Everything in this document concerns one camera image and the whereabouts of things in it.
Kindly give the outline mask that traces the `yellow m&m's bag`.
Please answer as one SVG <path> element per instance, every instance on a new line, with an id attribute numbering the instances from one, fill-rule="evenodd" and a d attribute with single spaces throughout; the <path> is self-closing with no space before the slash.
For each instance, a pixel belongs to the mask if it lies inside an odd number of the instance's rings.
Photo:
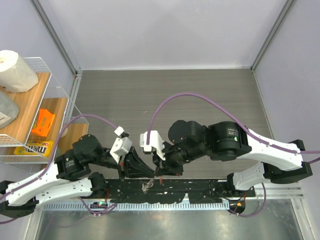
<path id="1" fill-rule="evenodd" d="M 44 157 L 48 157 L 52 150 L 54 142 L 49 141 L 28 141 L 26 146 L 17 146 L 14 149 L 13 154 L 18 156 L 28 155 L 41 155 Z"/>

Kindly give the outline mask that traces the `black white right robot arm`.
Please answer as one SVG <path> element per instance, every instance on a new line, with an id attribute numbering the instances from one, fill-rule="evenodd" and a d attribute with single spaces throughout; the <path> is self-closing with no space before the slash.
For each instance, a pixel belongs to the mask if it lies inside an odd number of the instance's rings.
<path id="1" fill-rule="evenodd" d="M 183 166 L 201 157 L 229 162 L 249 159 L 257 163 L 227 176 L 226 191 L 238 197 L 257 184 L 291 184 L 313 175 L 310 163 L 301 156 L 302 141 L 281 143 L 243 130 L 233 121 L 209 126 L 177 120 L 165 142 L 156 130 L 145 133 L 144 150 L 152 150 L 156 176 L 181 176 Z"/>

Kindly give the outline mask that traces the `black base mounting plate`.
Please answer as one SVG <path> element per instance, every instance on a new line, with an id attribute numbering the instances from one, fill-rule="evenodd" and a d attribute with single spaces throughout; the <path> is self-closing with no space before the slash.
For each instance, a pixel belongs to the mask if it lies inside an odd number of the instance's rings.
<path id="1" fill-rule="evenodd" d="M 113 203 L 173 204 L 188 197 L 191 204 L 221 203 L 222 200 L 255 197 L 253 187 L 247 191 L 234 190 L 224 179 L 172 178 L 160 181 L 143 191 L 148 179 L 108 179 L 106 187 Z"/>

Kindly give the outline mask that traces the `white paper towel roll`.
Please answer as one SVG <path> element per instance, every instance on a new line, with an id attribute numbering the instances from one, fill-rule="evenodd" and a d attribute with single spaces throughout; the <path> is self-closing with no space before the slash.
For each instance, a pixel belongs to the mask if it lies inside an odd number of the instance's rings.
<path id="1" fill-rule="evenodd" d="M 11 93 L 24 93 L 38 84 L 38 76 L 15 51 L 0 51 L 0 86 Z"/>

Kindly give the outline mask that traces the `orange candy box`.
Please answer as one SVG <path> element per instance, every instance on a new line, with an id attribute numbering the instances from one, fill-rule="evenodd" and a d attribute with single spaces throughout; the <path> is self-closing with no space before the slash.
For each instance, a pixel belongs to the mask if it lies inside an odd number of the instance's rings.
<path id="1" fill-rule="evenodd" d="M 40 108 L 32 125 L 31 134 L 38 137 L 47 137 L 54 123 L 55 114 L 47 109 Z"/>

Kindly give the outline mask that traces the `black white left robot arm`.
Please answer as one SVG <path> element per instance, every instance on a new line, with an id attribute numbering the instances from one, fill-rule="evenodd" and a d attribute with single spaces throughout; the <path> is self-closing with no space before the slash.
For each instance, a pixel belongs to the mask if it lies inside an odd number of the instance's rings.
<path id="1" fill-rule="evenodd" d="M 112 148 L 106 148 L 87 134 L 45 169 L 21 181 L 2 181 L 1 215 L 17 219 L 32 214 L 41 205 L 63 199 L 106 197 L 106 179 L 101 173 L 92 173 L 90 165 L 117 170 L 121 179 L 155 176 L 127 136 L 116 138 Z"/>

